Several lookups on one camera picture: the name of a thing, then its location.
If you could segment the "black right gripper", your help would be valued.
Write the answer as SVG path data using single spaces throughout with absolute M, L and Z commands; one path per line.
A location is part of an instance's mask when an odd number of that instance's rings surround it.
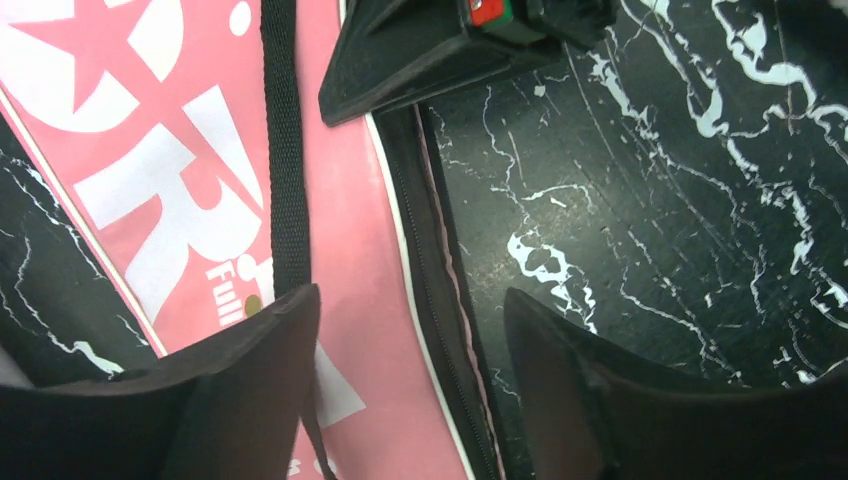
M 344 1 L 319 91 L 323 122 L 406 107 L 590 49 L 617 17 L 612 0 Z

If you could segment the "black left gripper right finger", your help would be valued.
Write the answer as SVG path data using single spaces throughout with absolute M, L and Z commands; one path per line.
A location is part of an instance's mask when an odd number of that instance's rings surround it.
M 684 374 L 511 288 L 504 327 L 540 479 L 843 479 L 847 367 L 796 388 Z

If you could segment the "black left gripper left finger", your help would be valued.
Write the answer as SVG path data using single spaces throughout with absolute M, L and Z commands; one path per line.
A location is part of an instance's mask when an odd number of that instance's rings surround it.
M 282 479 L 299 429 L 322 448 L 321 300 L 301 286 L 109 381 L 1 389 L 5 479 Z

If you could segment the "pink racket bag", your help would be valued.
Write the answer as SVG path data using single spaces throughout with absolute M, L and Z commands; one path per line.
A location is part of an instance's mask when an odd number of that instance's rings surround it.
M 389 173 L 388 140 L 425 164 L 418 114 L 320 120 L 340 5 L 5 1 L 2 116 L 154 364 L 318 287 L 322 448 L 299 429 L 282 479 L 502 479 L 456 276 L 437 252 L 441 336 Z

